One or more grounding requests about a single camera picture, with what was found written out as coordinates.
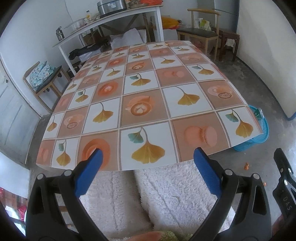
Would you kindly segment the steel rice cooker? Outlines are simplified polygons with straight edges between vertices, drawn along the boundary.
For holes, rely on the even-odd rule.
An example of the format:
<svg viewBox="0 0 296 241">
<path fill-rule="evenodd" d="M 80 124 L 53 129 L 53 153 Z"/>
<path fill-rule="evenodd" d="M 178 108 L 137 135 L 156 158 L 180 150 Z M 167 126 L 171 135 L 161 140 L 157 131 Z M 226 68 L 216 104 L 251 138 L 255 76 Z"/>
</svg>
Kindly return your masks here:
<svg viewBox="0 0 296 241">
<path fill-rule="evenodd" d="M 97 8 L 101 17 L 127 10 L 125 0 L 102 0 L 97 3 Z"/>
</svg>

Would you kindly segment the wooden chair black seat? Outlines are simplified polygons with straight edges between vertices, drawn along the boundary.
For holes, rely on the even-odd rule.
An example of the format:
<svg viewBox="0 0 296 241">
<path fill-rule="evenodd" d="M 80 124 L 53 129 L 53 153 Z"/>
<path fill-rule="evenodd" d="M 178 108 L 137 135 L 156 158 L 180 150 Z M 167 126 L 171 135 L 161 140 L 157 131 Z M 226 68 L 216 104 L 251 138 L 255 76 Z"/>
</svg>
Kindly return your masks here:
<svg viewBox="0 0 296 241">
<path fill-rule="evenodd" d="M 191 20 L 192 20 L 191 27 L 177 29 L 178 40 L 182 41 L 185 39 L 185 37 L 192 37 L 192 38 L 204 41 L 205 55 L 207 54 L 207 51 L 208 51 L 208 42 L 215 40 L 214 61 L 216 61 L 217 51 L 218 51 L 218 42 L 219 42 L 219 24 L 218 23 L 219 23 L 219 17 L 221 16 L 221 14 L 212 9 L 187 9 L 187 11 L 191 13 Z M 216 25 L 214 27 L 216 32 L 195 28 L 194 12 L 215 15 L 217 18 Z"/>
</svg>

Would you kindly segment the small steel canister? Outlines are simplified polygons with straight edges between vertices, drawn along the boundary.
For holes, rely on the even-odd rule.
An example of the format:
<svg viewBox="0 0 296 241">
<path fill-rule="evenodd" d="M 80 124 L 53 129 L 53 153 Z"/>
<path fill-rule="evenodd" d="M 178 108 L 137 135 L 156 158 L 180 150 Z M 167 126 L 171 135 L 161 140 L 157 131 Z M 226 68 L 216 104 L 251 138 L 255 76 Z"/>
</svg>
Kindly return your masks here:
<svg viewBox="0 0 296 241">
<path fill-rule="evenodd" d="M 57 36 L 58 41 L 62 41 L 65 38 L 61 26 L 57 28 L 56 36 Z"/>
</svg>

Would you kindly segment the glass bowl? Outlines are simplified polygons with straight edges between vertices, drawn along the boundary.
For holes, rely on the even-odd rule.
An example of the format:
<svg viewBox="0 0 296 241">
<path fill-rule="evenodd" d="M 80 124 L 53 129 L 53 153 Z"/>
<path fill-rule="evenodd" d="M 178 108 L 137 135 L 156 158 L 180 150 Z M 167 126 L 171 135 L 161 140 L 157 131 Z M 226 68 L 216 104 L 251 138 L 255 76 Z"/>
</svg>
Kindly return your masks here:
<svg viewBox="0 0 296 241">
<path fill-rule="evenodd" d="M 71 29 L 73 32 L 76 30 L 79 30 L 80 28 L 84 27 L 86 25 L 86 21 L 84 19 L 79 19 L 76 20 L 74 22 L 72 22 L 71 24 L 67 25 L 67 27 L 65 27 L 65 29 Z"/>
</svg>

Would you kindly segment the wooden chair with cushion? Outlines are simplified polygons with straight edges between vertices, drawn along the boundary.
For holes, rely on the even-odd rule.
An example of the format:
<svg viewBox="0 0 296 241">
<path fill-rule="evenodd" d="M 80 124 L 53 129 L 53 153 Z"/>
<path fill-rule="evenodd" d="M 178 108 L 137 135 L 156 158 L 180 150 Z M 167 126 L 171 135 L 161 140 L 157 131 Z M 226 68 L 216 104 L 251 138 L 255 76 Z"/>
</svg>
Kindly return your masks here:
<svg viewBox="0 0 296 241">
<path fill-rule="evenodd" d="M 24 73 L 23 81 L 29 87 L 38 102 L 40 102 L 40 104 L 48 112 L 52 113 L 57 101 L 62 96 L 62 92 L 58 89 L 58 87 L 56 87 L 54 82 L 57 78 L 62 77 L 65 77 L 68 83 L 71 81 L 70 76 L 62 68 L 62 66 L 53 67 L 47 64 L 47 61 L 38 61 Z M 47 90 L 52 90 L 57 97 L 57 100 L 52 107 L 49 107 L 48 104 L 46 104 L 46 102 L 40 97 L 40 95 Z"/>
</svg>

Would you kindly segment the white mattress blue edge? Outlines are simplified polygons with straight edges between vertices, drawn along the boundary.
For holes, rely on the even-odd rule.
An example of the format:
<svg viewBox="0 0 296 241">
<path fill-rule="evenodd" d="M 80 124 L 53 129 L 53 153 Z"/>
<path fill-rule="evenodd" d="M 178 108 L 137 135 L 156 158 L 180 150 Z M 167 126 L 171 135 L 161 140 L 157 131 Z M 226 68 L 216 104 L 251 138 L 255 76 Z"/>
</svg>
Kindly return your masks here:
<svg viewBox="0 0 296 241">
<path fill-rule="evenodd" d="M 295 119 L 295 32 L 274 1 L 240 1 L 238 57 Z"/>
</svg>

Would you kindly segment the yellow bag under table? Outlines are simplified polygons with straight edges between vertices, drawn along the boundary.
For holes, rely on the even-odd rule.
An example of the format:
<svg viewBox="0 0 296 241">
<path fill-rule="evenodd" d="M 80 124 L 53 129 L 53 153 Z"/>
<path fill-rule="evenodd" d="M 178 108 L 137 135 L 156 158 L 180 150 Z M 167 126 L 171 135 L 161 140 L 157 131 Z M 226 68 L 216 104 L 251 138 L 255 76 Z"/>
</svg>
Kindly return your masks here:
<svg viewBox="0 0 296 241">
<path fill-rule="evenodd" d="M 163 29 L 170 29 L 170 30 L 179 28 L 182 23 L 181 20 L 176 20 L 174 18 L 170 18 L 167 16 L 162 16 L 161 21 L 162 21 Z"/>
</svg>

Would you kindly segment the patterned tablecloth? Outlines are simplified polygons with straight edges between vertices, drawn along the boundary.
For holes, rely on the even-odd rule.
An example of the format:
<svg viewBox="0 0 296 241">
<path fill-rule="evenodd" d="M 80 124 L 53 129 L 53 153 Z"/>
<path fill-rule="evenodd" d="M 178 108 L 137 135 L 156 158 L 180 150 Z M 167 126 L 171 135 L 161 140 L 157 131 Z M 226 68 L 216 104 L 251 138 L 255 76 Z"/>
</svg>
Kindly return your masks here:
<svg viewBox="0 0 296 241">
<path fill-rule="evenodd" d="M 102 171 L 160 167 L 261 133 L 238 90 L 191 42 L 139 44 L 86 61 L 53 111 L 36 163 L 73 169 L 100 149 Z"/>
</svg>

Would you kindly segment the white side table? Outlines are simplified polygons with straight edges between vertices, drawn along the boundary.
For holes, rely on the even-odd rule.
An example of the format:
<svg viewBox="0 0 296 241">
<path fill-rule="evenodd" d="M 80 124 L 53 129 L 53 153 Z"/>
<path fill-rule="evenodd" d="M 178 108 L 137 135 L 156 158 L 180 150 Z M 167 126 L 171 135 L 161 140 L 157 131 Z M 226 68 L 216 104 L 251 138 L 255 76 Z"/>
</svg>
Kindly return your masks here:
<svg viewBox="0 0 296 241">
<path fill-rule="evenodd" d="M 157 37 L 158 37 L 158 41 L 159 42 L 163 42 L 164 41 L 164 32 L 163 32 L 163 25 L 162 25 L 162 19 L 161 19 L 161 10 L 160 7 L 162 7 L 163 4 L 158 4 L 158 5 L 152 5 L 152 6 L 143 6 L 140 8 L 134 8 L 134 9 L 128 9 L 125 11 L 121 11 L 118 13 L 114 13 L 112 15 L 109 16 L 105 16 L 99 20 L 93 21 L 90 24 L 84 25 L 83 27 L 75 30 L 74 32 L 70 33 L 68 36 L 66 36 L 63 40 L 59 41 L 59 43 L 57 43 L 55 46 L 58 46 L 63 58 L 65 59 L 67 65 L 69 66 L 71 72 L 73 73 L 73 75 L 75 76 L 77 74 L 77 72 L 75 71 L 72 63 L 70 62 L 70 59 L 68 58 L 68 54 L 66 54 L 66 52 L 63 49 L 63 45 L 67 42 L 69 42 L 70 40 L 72 40 L 75 37 L 79 37 L 82 33 L 91 30 L 95 27 L 103 27 L 105 29 L 110 30 L 112 33 L 115 33 L 117 35 L 122 34 L 126 31 L 128 31 L 128 28 L 132 25 L 133 21 L 138 17 L 138 15 L 142 14 L 144 20 L 147 20 L 147 17 L 145 17 L 144 15 L 146 13 L 154 13 L 154 20 L 155 20 L 155 26 L 156 26 L 156 30 L 157 30 Z M 128 16 L 133 16 L 132 20 L 128 23 L 128 25 L 126 26 L 126 28 L 122 31 L 117 30 L 115 28 L 112 28 L 108 25 L 106 25 L 107 23 L 114 21 L 114 20 L 118 20 L 121 18 L 125 18 Z"/>
</svg>

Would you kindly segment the dark wooden stool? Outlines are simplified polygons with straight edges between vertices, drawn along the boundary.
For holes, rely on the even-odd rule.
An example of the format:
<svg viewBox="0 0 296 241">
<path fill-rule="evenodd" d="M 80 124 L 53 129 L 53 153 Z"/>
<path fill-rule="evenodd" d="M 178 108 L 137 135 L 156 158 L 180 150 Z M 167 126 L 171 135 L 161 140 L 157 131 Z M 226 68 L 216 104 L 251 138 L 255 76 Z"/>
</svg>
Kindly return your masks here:
<svg viewBox="0 0 296 241">
<path fill-rule="evenodd" d="M 220 29 L 219 30 L 219 39 L 220 39 L 220 52 L 219 52 L 219 61 L 222 61 L 223 55 L 226 53 L 227 48 L 232 48 L 233 57 L 232 61 L 234 62 L 237 57 L 238 46 L 240 42 L 240 35 L 229 30 Z"/>
</svg>

